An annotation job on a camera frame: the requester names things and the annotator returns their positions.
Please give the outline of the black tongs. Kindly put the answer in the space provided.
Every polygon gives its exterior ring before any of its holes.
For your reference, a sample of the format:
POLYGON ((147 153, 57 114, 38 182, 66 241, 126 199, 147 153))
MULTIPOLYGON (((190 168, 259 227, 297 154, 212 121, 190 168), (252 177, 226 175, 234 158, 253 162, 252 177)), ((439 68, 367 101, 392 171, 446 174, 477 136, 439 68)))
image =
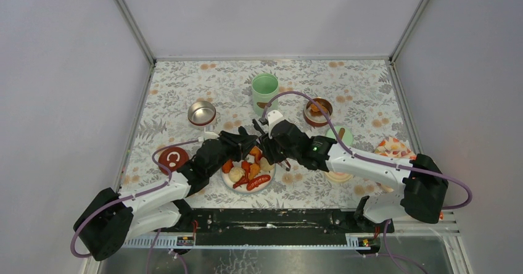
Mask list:
POLYGON ((256 129, 260 136, 258 137, 258 148, 262 151, 263 155, 267 159, 270 165, 278 164, 285 171, 290 171, 291 165, 287 160, 287 156, 284 154, 283 148, 274 139, 269 137, 256 119, 252 120, 253 127, 256 129))

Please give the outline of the fried chicken piece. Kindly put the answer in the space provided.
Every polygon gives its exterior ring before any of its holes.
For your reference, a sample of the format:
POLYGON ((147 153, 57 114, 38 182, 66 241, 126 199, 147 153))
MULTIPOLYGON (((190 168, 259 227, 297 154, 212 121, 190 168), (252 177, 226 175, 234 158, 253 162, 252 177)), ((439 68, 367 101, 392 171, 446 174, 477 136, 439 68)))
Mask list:
POLYGON ((319 104, 319 106, 311 104, 308 111, 311 116, 320 116, 322 115, 322 112, 329 114, 328 108, 324 107, 322 104, 319 104))
POLYGON ((249 167, 248 179, 254 179, 260 173, 260 166, 256 163, 252 163, 249 167))

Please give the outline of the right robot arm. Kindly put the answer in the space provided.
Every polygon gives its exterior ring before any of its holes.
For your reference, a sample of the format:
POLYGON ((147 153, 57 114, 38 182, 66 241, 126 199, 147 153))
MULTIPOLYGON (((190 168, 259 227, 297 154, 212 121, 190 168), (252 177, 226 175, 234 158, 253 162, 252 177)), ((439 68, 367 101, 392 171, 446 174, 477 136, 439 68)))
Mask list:
POLYGON ((353 216, 360 231, 369 232, 379 223, 405 215, 430 224, 440 219, 448 182, 439 178, 428 156, 409 160, 347 151, 336 140, 308 136, 287 120, 269 124, 260 148, 271 164, 292 159, 309 170, 349 174, 390 187, 390 193, 361 198, 353 216))

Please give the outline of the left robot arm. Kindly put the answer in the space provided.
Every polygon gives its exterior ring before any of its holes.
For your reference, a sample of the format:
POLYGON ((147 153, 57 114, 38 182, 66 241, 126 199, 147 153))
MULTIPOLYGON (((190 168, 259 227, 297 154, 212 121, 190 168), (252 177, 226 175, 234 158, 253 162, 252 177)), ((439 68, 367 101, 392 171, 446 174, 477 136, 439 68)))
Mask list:
POLYGON ((244 159, 257 140, 244 127, 239 127, 237 134, 212 133, 200 140, 201 147, 175 171, 160 163, 157 153, 153 153, 153 163, 168 173, 167 178, 125 193, 112 188, 98 192, 73 226, 70 252, 78 258, 102 261, 137 235, 167 227, 188 229, 191 215, 178 208, 176 201, 204 188, 227 161, 244 159))

